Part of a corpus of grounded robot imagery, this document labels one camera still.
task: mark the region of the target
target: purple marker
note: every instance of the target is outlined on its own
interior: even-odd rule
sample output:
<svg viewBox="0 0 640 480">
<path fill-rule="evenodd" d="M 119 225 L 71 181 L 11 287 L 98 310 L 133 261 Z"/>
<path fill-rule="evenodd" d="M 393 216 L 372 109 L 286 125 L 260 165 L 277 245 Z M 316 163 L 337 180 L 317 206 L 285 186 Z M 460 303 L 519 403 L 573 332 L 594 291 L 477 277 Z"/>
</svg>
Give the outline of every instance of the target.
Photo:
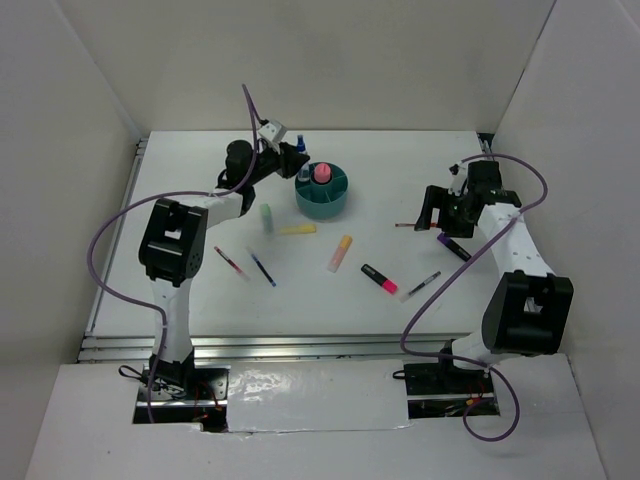
<svg viewBox="0 0 640 480">
<path fill-rule="evenodd" d="M 441 233 L 440 235 L 438 235 L 438 241 L 442 243 L 445 247 L 447 247 L 449 250 L 451 250 L 453 253 L 455 253 L 456 256 L 461 260 L 466 262 L 471 258 L 471 255 L 469 254 L 469 252 L 467 252 L 464 248 L 462 248 L 452 239 L 447 237 L 444 233 Z"/>
</svg>

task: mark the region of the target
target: white panel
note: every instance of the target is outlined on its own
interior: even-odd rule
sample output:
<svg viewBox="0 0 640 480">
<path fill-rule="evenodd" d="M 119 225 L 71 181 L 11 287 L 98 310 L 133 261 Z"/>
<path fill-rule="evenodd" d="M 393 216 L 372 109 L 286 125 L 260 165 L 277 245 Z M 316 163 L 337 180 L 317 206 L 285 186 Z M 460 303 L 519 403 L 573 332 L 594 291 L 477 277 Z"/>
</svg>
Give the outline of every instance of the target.
<svg viewBox="0 0 640 480">
<path fill-rule="evenodd" d="M 144 129 L 493 131 L 553 0 L 61 0 Z"/>
<path fill-rule="evenodd" d="M 136 382 L 119 377 L 114 365 L 65 366 L 27 480 L 604 480 L 586 417 L 574 401 L 575 385 L 566 382 L 571 378 L 567 361 L 554 358 L 545 367 L 532 366 L 540 358 L 513 364 L 505 374 L 522 392 L 525 411 L 535 410 L 533 402 L 542 395 L 550 404 L 564 401 L 575 409 L 525 415 L 511 438 L 494 444 L 473 439 L 460 418 L 417 420 L 398 430 L 288 434 L 208 434 L 190 424 L 132 425 Z M 545 385 L 560 388 L 543 394 L 539 387 Z M 504 431 L 511 418 L 507 413 L 470 423 L 491 435 Z"/>
<path fill-rule="evenodd" d="M 628 410 L 640 395 L 640 10 L 623 3 L 629 12 L 615 0 L 558 1 L 494 149 L 529 160 L 549 181 L 547 202 L 527 223 L 552 268 L 574 283 L 564 348 L 612 479 L 637 477 L 640 431 Z M 509 187 L 537 194 L 526 172 L 505 171 Z"/>
<path fill-rule="evenodd" d="M 95 291 L 84 252 L 122 198 L 133 142 L 47 1 L 0 2 L 0 96 L 0 476 L 14 480 L 77 354 Z"/>
<path fill-rule="evenodd" d="M 235 364 L 230 432 L 391 430 L 409 426 L 402 360 Z"/>
<path fill-rule="evenodd" d="M 290 132 L 289 141 L 295 141 Z M 229 142 L 246 132 L 154 132 L 138 175 L 133 200 L 172 190 L 210 191 L 224 167 Z M 266 237 L 258 206 L 271 206 L 276 228 L 308 223 L 295 201 L 293 180 L 272 175 L 256 185 L 254 207 L 243 217 L 207 232 L 203 265 L 193 280 L 193 335 L 345 335 L 400 333 L 411 316 L 460 259 L 436 240 L 438 232 L 395 228 L 413 222 L 429 184 L 449 185 L 449 167 L 480 153 L 474 132 L 305 132 L 314 161 L 339 165 L 349 178 L 348 203 L 335 219 L 317 223 L 317 233 Z M 151 301 L 150 280 L 138 249 L 153 204 L 127 215 L 109 284 Z M 326 265 L 344 234 L 353 244 L 336 274 Z M 460 243 L 477 251 L 478 232 Z M 245 282 L 220 258 L 218 245 L 251 277 Z M 273 288 L 253 263 L 252 247 L 275 279 Z M 368 263 L 403 287 L 417 285 L 437 270 L 442 276 L 405 303 L 367 278 Z M 483 257 L 460 278 L 415 332 L 466 333 L 480 326 L 482 312 L 498 284 L 495 261 Z M 151 336 L 154 312 L 105 294 L 96 336 Z"/>
</svg>

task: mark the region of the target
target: gray pen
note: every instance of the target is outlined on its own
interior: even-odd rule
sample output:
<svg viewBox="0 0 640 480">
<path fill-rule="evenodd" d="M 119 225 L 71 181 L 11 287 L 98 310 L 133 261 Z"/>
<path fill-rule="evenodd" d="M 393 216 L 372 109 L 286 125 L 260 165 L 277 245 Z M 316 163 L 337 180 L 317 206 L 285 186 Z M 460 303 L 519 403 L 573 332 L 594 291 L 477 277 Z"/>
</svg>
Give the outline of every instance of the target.
<svg viewBox="0 0 640 480">
<path fill-rule="evenodd" d="M 413 290 L 408 291 L 407 293 L 405 293 L 404 295 L 402 295 L 400 297 L 400 301 L 401 302 L 406 302 L 407 300 L 409 300 L 411 297 L 413 297 L 416 293 L 418 293 L 420 290 L 422 290 L 424 287 L 426 287 L 427 285 L 429 285 L 431 282 L 433 282 L 436 278 L 438 278 L 440 276 L 442 272 L 440 270 L 438 270 L 436 273 L 434 273 L 433 275 L 431 275 L 429 278 L 427 278 L 424 282 L 422 282 L 420 285 L 418 285 L 416 288 L 414 288 Z"/>
</svg>

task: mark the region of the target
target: wire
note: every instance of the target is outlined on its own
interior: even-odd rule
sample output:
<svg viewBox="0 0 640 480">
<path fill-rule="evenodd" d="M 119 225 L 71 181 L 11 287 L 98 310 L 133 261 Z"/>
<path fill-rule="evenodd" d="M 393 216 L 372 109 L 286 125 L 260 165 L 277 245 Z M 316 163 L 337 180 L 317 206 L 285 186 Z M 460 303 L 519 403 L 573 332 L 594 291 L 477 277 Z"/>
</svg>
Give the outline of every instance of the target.
<svg viewBox="0 0 640 480">
<path fill-rule="evenodd" d="M 249 165 L 249 169 L 247 170 L 246 175 L 240 181 L 240 183 L 238 183 L 238 185 L 236 185 L 235 187 L 233 187 L 233 188 L 231 188 L 231 189 L 229 189 L 227 191 L 219 192 L 219 193 L 216 193 L 216 194 L 212 194 L 211 192 L 201 192 L 201 191 L 197 191 L 197 190 L 183 190 L 183 191 L 176 191 L 176 192 L 158 193 L 156 195 L 152 195 L 150 197 L 143 198 L 142 200 L 138 200 L 137 202 L 132 203 L 128 207 L 120 210 L 118 213 L 116 213 L 111 218 L 108 218 L 100 226 L 100 228 L 98 228 L 98 231 L 95 233 L 95 235 L 91 239 L 91 242 L 89 242 L 89 247 L 87 248 L 86 261 L 87 261 L 87 268 L 89 270 L 89 275 L 91 275 L 91 278 L 93 279 L 93 281 L 96 282 L 100 288 L 102 288 L 105 292 L 113 295 L 114 297 L 116 297 L 116 298 L 118 298 L 120 300 L 123 300 L 123 301 L 128 302 L 128 303 L 132 303 L 133 305 L 138 305 L 138 306 L 141 306 L 141 307 L 149 308 L 151 310 L 155 310 L 156 312 L 158 312 L 160 314 L 160 320 L 162 322 L 162 334 L 160 336 L 160 343 L 158 345 L 158 354 L 156 355 L 156 358 L 153 361 L 153 364 L 151 365 L 151 368 L 149 370 L 149 381 L 148 381 L 148 384 L 147 384 L 147 413 L 149 415 L 149 422 L 150 423 L 154 423 L 153 412 L 151 411 L 152 386 L 153 386 L 153 382 L 155 380 L 156 370 L 157 370 L 158 364 L 160 362 L 160 357 L 162 355 L 162 352 L 164 351 L 165 344 L 167 342 L 167 328 L 168 328 L 167 313 L 162 308 L 158 307 L 157 305 L 154 305 L 153 303 L 148 303 L 148 302 L 145 302 L 143 300 L 138 300 L 136 298 L 129 297 L 129 296 L 124 295 L 123 293 L 120 293 L 117 290 L 114 290 L 113 288 L 109 287 L 100 278 L 100 275 L 96 271 L 95 265 L 93 263 L 93 253 L 94 253 L 94 251 L 96 249 L 96 244 L 98 243 L 98 240 L 100 240 L 100 237 L 102 237 L 102 234 L 107 230 L 107 228 L 109 228 L 120 217 L 123 217 L 128 212 L 130 212 L 134 208 L 139 207 L 140 205 L 144 205 L 146 203 L 152 202 L 154 200 L 158 200 L 160 198 L 177 197 L 177 196 L 183 196 L 183 195 L 223 197 L 223 196 L 235 193 L 235 192 L 237 192 L 238 190 L 240 190 L 242 188 L 242 186 L 247 182 L 247 180 L 251 176 L 251 173 L 253 172 L 253 167 L 256 164 L 256 159 L 258 158 L 258 130 L 256 128 L 256 118 L 259 121 L 259 117 L 257 117 L 256 109 L 255 109 L 255 106 L 253 104 L 253 99 L 251 98 L 251 95 L 249 94 L 249 89 L 247 88 L 247 86 L 245 84 L 242 84 L 242 90 L 244 91 L 244 96 L 245 96 L 245 100 L 247 102 L 247 107 L 249 108 L 249 116 L 251 117 L 251 131 L 252 131 L 252 134 L 253 134 L 253 155 L 251 157 L 251 164 Z"/>
<path fill-rule="evenodd" d="M 467 363 L 470 363 L 472 365 L 477 365 L 477 366 L 479 366 L 481 368 L 484 368 L 485 370 L 488 370 L 488 371 L 492 372 L 500 380 L 502 380 L 502 382 L 507 387 L 507 390 L 511 394 L 511 397 L 513 398 L 513 403 L 515 405 L 515 415 L 514 415 L 514 418 L 513 418 L 513 422 L 511 423 L 511 426 L 507 429 L 507 431 L 505 431 L 503 434 L 498 435 L 496 437 L 485 437 L 483 435 L 480 435 L 480 434 L 476 433 L 469 426 L 469 423 L 468 423 L 468 420 L 467 420 L 467 416 L 469 415 L 469 413 L 471 413 L 471 411 L 474 408 L 476 408 L 477 406 L 482 405 L 482 404 L 487 403 L 487 402 L 490 402 L 491 401 L 490 399 L 483 399 L 483 400 L 481 400 L 479 402 L 476 402 L 476 403 L 473 403 L 472 405 L 469 405 L 466 408 L 466 410 L 464 411 L 464 414 L 462 416 L 462 422 L 464 423 L 464 426 L 467 429 L 467 431 L 473 437 L 477 438 L 478 440 L 483 440 L 485 442 L 499 442 L 501 440 L 504 440 L 505 438 L 507 438 L 509 435 L 511 435 L 514 432 L 514 430 L 518 426 L 518 423 L 520 422 L 520 402 L 518 401 L 518 396 L 516 395 L 515 390 L 513 389 L 513 387 L 511 386 L 511 384 L 507 380 L 507 378 L 499 370 L 497 370 L 495 367 L 490 366 L 490 365 L 488 365 L 488 364 L 486 364 L 484 362 L 481 362 L 479 360 L 474 360 L 472 358 L 467 358 L 467 357 L 461 357 L 459 355 L 451 355 L 451 354 L 447 354 L 447 353 L 419 352 L 419 351 L 416 351 L 416 350 L 411 350 L 409 347 L 407 347 L 406 343 L 407 343 L 407 338 L 409 337 L 409 334 L 411 333 L 411 330 L 416 325 L 416 323 L 418 323 L 418 320 L 420 320 L 420 317 L 422 317 L 424 312 L 426 312 L 427 309 L 429 307 L 431 307 L 431 305 L 434 304 L 434 302 L 453 284 L 453 282 L 455 282 L 458 278 L 460 278 L 460 275 L 462 275 L 465 271 L 467 271 L 467 269 L 469 267 L 471 267 L 471 265 L 473 265 L 482 255 L 484 255 L 491 247 L 493 247 L 502 237 L 504 237 L 507 234 L 507 232 L 511 229 L 511 227 L 513 227 L 513 225 L 515 225 L 515 223 L 518 221 L 518 218 L 520 218 L 520 215 L 522 215 L 523 213 L 525 213 L 525 212 L 531 210 L 532 208 L 535 208 L 538 205 L 540 205 L 542 202 L 544 202 L 544 200 L 547 198 L 547 195 L 549 194 L 549 186 L 547 185 L 547 181 L 544 179 L 542 174 L 538 170 L 536 170 L 532 165 L 530 165 L 529 163 L 527 163 L 524 160 L 521 160 L 521 159 L 519 159 L 517 157 L 514 157 L 512 155 L 506 155 L 506 154 L 503 154 L 503 153 L 491 153 L 489 155 L 488 154 L 479 154 L 479 155 L 473 155 L 471 157 L 467 157 L 467 158 L 461 160 L 459 163 L 462 164 L 462 163 L 467 163 L 467 162 L 470 162 L 472 160 L 477 160 L 477 159 L 480 159 L 480 158 L 494 158 L 494 157 L 511 160 L 513 162 L 516 162 L 516 163 L 522 165 L 523 167 L 525 167 L 529 171 L 531 171 L 536 177 L 538 177 L 538 180 L 540 180 L 540 183 L 542 184 L 542 195 L 535 202 L 532 202 L 532 203 L 522 207 L 519 210 L 519 214 L 517 216 L 514 216 L 502 230 L 500 230 L 496 235 L 494 235 L 493 238 L 491 238 L 467 262 L 465 262 L 463 265 L 461 265 L 460 268 L 458 268 L 458 270 L 456 270 L 453 273 L 453 275 L 451 275 L 451 277 L 449 277 L 447 279 L 447 281 L 444 282 L 440 286 L 440 288 L 438 288 L 438 290 L 436 290 L 436 292 L 431 296 L 431 298 L 429 298 L 429 300 L 427 300 L 425 302 L 425 304 L 422 307 L 420 307 L 420 309 L 416 312 L 416 314 L 413 316 L 413 318 L 409 321 L 409 323 L 407 324 L 407 326 L 404 329 L 404 332 L 402 332 L 402 336 L 400 337 L 400 348 L 405 353 L 408 353 L 410 355 L 415 355 L 415 356 L 418 356 L 418 357 L 438 358 L 438 359 L 444 359 L 444 360 L 457 360 L 457 361 L 467 362 Z"/>
</svg>

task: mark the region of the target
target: blue pen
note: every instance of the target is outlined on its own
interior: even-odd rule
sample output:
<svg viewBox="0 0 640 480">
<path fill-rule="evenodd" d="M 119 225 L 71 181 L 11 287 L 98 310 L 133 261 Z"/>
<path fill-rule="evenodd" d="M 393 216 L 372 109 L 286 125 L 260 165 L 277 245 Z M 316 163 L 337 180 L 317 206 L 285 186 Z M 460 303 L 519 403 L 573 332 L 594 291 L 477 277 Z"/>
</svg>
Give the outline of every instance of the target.
<svg viewBox="0 0 640 480">
<path fill-rule="evenodd" d="M 256 262 L 256 265 L 258 265 L 258 268 L 260 269 L 262 274 L 267 278 L 267 280 L 269 280 L 269 283 L 271 284 L 271 286 L 275 287 L 276 282 L 274 282 L 273 278 L 271 278 L 271 275 L 267 273 L 265 268 L 262 266 L 262 263 L 260 263 L 260 260 L 258 260 L 258 257 L 256 257 L 256 254 L 253 252 L 253 250 L 247 247 L 247 252 L 249 252 L 249 255 L 251 255 L 251 258 L 253 258 L 253 261 Z"/>
</svg>

